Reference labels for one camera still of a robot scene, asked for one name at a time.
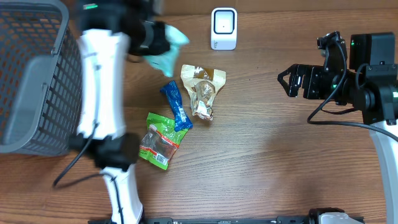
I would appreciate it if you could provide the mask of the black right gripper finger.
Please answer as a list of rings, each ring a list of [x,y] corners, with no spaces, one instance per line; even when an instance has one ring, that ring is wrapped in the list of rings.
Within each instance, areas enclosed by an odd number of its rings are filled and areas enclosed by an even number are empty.
[[[302,66],[303,64],[293,64],[289,68],[278,74],[278,78],[283,78],[285,76],[295,76],[298,72],[298,69]]]
[[[297,97],[299,88],[302,84],[302,77],[292,73],[280,73],[277,77],[277,81],[282,85],[287,96]]]

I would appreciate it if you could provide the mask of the mint green snack packet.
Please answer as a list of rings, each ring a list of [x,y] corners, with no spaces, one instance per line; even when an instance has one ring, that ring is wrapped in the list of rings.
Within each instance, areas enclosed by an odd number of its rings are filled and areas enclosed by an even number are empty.
[[[170,43],[170,49],[160,55],[144,56],[144,60],[152,68],[162,71],[165,77],[172,78],[180,48],[189,44],[190,41],[184,33],[168,24],[165,25],[165,38]]]

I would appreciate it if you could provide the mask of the beige foil snack pouch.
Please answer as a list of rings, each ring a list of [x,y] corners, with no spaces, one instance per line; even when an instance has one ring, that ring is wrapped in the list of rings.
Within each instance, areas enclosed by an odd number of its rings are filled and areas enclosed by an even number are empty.
[[[226,83],[226,72],[184,64],[180,77],[190,97],[192,115],[212,121],[213,102]]]

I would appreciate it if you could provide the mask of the blue snack bar wrapper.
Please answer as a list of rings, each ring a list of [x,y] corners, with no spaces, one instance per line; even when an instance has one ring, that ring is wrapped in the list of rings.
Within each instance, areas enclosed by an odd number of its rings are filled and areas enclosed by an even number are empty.
[[[160,89],[160,92],[166,96],[172,113],[174,114],[174,130],[179,132],[183,129],[193,128],[193,123],[190,121],[190,118],[187,116],[183,108],[182,96],[176,82],[174,80],[169,82]]]

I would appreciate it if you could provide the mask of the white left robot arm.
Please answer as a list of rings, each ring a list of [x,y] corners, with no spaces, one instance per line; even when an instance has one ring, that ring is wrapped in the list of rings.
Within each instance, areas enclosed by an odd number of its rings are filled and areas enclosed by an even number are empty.
[[[154,21],[158,1],[80,1],[76,21],[82,59],[82,109],[69,145],[99,169],[112,206],[111,223],[142,223],[135,166],[140,138],[126,131],[123,78],[126,57],[169,50],[165,24]]]

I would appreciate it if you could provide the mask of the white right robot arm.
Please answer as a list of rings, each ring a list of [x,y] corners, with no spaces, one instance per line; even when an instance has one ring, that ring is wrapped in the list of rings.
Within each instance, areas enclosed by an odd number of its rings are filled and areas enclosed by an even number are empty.
[[[397,223],[397,64],[392,32],[353,34],[346,42],[338,31],[317,39],[325,58],[322,66],[293,64],[277,76],[287,96],[299,89],[308,100],[321,104],[308,116],[315,125],[352,126],[369,130],[375,145],[386,201],[386,222]],[[329,102],[360,111],[361,123],[315,121]]]

